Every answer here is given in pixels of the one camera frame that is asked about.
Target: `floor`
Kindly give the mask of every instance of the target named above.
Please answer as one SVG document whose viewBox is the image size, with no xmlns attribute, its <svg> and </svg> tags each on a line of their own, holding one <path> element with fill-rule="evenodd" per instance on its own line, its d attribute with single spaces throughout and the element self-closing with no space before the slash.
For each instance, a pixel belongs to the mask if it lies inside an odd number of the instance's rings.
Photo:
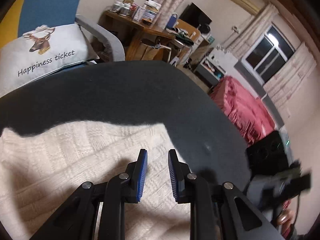
<svg viewBox="0 0 320 240">
<path fill-rule="evenodd" d="M 183 65 L 178 65 L 177 68 L 185 73 L 194 83 L 196 83 L 204 92 L 209 91 L 209 87 L 202 82 L 193 72 L 187 68 L 184 68 Z"/>
</svg>

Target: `bottle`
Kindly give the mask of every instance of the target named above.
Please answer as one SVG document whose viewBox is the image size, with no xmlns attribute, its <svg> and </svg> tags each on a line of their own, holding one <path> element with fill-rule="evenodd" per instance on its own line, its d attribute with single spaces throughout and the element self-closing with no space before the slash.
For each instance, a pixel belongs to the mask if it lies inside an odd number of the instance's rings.
<svg viewBox="0 0 320 240">
<path fill-rule="evenodd" d="M 111 12 L 118 12 L 124 6 L 123 2 L 115 0 L 115 3 L 112 5 Z"/>
<path fill-rule="evenodd" d="M 127 16 L 130 11 L 130 6 L 131 6 L 130 3 L 125 3 L 124 6 L 121 8 L 120 15 Z"/>
</svg>

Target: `window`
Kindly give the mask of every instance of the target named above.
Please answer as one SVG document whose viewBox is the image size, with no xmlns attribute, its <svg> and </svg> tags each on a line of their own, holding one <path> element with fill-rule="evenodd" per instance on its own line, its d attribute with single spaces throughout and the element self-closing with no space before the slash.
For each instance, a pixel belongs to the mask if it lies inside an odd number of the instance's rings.
<svg viewBox="0 0 320 240">
<path fill-rule="evenodd" d="M 244 55 L 241 62 L 263 85 L 282 68 L 293 53 L 291 44 L 272 25 Z"/>
</svg>

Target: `jar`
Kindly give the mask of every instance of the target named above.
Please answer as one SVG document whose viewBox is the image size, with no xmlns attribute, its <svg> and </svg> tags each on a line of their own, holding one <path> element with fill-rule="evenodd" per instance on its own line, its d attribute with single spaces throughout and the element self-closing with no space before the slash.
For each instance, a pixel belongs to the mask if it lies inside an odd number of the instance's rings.
<svg viewBox="0 0 320 240">
<path fill-rule="evenodd" d="M 129 14 L 130 11 L 130 3 L 125 3 L 124 6 L 121 8 L 120 10 L 120 15 L 121 16 L 127 16 Z"/>
<path fill-rule="evenodd" d="M 130 11 L 129 11 L 129 14 L 128 14 L 128 16 L 129 17 L 133 17 L 133 15 L 134 15 L 134 13 L 135 13 L 135 11 L 136 11 L 136 9 L 138 8 L 139 6 L 137 5 L 137 4 L 132 4 L 131 6 L 130 6 Z"/>
<path fill-rule="evenodd" d="M 124 6 L 124 3 L 123 2 L 120 2 L 118 0 L 115 1 L 115 3 L 112 5 L 112 8 L 111 8 L 111 12 L 118 12 L 120 11 L 120 9 Z"/>
</svg>

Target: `air conditioner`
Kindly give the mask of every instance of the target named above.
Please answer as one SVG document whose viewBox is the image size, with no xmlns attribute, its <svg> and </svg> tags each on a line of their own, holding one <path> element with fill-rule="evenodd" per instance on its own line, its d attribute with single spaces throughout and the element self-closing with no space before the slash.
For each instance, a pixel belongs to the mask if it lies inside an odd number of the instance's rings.
<svg viewBox="0 0 320 240">
<path fill-rule="evenodd" d="M 231 0 L 237 5 L 239 5 L 241 8 L 246 10 L 248 13 L 256 15 L 260 11 L 260 8 L 255 6 L 251 1 L 249 0 Z"/>
</svg>

